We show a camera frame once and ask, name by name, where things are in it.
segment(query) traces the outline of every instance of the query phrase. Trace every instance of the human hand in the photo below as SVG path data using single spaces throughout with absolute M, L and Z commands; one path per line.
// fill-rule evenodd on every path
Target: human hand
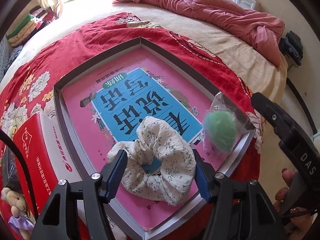
M 282 178 L 284 182 L 288 185 L 288 187 L 291 186 L 293 176 L 294 176 L 293 171 L 290 171 L 288 169 L 282 170 Z M 275 207 L 277 212 L 280 211 L 281 202 L 284 200 L 288 190 L 289 190 L 288 188 L 283 187 L 276 194 L 275 196 L 276 202 L 273 204 L 273 206 Z M 299 213 L 302 211 L 306 211 L 306 209 L 301 207 L 296 207 L 296 208 L 293 208 L 290 211 L 290 213 L 293 214 L 293 213 Z M 288 232 L 288 233 L 291 233 L 289 236 L 289 240 L 301 240 L 304 237 L 304 235 L 308 232 L 309 228 L 311 227 L 313 216 L 311 216 L 310 214 L 307 214 L 300 217 L 290 218 L 290 220 L 296 226 L 296 228 L 292 232 Z

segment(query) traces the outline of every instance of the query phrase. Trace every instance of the stuffed animal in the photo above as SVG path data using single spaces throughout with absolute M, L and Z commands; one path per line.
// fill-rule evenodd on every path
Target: stuffed animal
M 28 216 L 26 215 L 27 203 L 25 198 L 20 193 L 5 187 L 1 191 L 1 199 L 11 206 L 12 217 L 10 217 L 8 224 L 24 240 L 30 240 L 34 225 L 28 220 Z

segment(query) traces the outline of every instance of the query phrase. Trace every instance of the pink quilt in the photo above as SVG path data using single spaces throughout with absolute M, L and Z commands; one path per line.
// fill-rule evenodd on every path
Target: pink quilt
M 278 43 L 284 22 L 271 14 L 242 9 L 230 0 L 114 0 L 113 3 L 132 1 L 212 23 L 251 45 L 275 66 L 281 64 Z

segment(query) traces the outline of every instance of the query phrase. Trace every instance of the red floral bedspread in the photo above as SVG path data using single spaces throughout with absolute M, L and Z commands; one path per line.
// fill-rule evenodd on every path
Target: red floral bedspread
M 187 37 L 163 29 L 159 25 L 140 21 L 131 13 L 120 13 L 83 25 L 42 49 L 30 62 L 21 66 L 0 95 L 1 129 L 12 138 L 34 112 L 43 111 L 55 118 L 53 85 L 89 58 L 136 37 L 144 37 L 188 63 L 215 84 L 244 113 L 251 118 L 257 118 L 250 104 L 251 91 L 220 58 Z M 234 179 L 258 179 L 260 155 L 255 149 L 255 143 L 256 139 L 253 139 L 232 175 Z M 207 225 L 211 212 L 209 207 L 204 207 L 166 238 L 172 239 L 177 236 L 178 239 L 189 239 L 196 236 Z M 10 207 L 1 201 L 0 208 L 7 222 L 11 216 Z

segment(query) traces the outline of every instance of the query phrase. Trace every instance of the finger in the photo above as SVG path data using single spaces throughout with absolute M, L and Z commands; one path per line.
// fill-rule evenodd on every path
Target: finger
M 288 190 L 289 190 L 289 189 L 286 188 L 286 187 L 281 188 L 281 189 L 277 192 L 277 194 L 276 194 L 276 196 L 275 196 L 275 199 L 276 199 L 277 201 L 282 201 L 282 200 L 284 200 L 285 195 L 287 195 Z
M 297 207 L 290 211 L 291 214 L 303 212 L 307 209 Z M 311 227 L 313 217 L 310 214 L 303 215 L 300 217 L 293 217 L 290 218 L 291 222 L 301 231 L 301 232 L 307 232 L 309 228 Z
M 293 176 L 294 176 L 293 171 L 290 171 L 288 169 L 282 170 L 282 178 L 283 178 L 284 182 L 288 185 L 288 187 L 290 187 L 292 184 Z
M 279 212 L 279 211 L 280 211 L 280 205 L 281 205 L 280 201 L 276 201 L 276 202 L 273 204 L 273 206 L 275 207 L 276 212 Z

